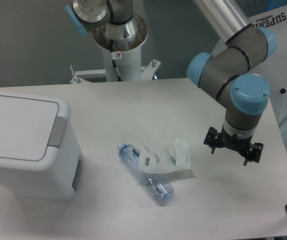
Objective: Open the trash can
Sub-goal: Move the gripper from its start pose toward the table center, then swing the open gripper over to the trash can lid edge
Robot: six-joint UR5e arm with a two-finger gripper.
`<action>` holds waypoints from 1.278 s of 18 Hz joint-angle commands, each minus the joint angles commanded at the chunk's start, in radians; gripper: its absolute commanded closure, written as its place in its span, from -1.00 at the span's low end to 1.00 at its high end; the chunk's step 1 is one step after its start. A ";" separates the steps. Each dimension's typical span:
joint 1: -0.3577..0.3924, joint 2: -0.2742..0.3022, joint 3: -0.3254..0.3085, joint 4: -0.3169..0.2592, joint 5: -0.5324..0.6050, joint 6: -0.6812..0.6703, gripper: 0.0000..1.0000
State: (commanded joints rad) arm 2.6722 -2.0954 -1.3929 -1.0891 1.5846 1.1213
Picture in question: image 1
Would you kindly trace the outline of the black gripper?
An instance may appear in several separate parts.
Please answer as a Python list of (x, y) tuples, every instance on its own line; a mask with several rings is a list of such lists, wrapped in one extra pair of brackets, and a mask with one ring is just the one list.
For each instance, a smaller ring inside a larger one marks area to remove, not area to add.
[(227, 133), (222, 128), (221, 133), (217, 129), (210, 127), (203, 144), (211, 148), (211, 154), (214, 154), (216, 148), (227, 148), (238, 153), (242, 153), (244, 157), (243, 166), (247, 163), (259, 163), (263, 150), (262, 143), (251, 144), (252, 135), (247, 138), (240, 138), (236, 133)]

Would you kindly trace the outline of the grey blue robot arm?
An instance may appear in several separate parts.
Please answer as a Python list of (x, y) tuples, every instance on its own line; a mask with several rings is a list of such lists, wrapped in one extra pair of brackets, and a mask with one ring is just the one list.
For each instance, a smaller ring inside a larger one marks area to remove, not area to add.
[[(222, 130), (211, 127), (204, 143), (212, 150), (238, 152), (246, 163), (258, 163), (263, 144), (251, 139), (270, 87), (249, 71), (274, 53), (276, 37), (271, 30), (250, 23), (233, 0), (197, 0), (195, 4), (226, 45), (215, 56), (199, 53), (187, 68), (188, 78), (226, 110)], [(92, 34), (102, 49), (108, 81), (143, 79), (141, 46), (148, 30), (145, 20), (134, 13), (131, 0), (75, 0), (65, 11), (76, 31)]]

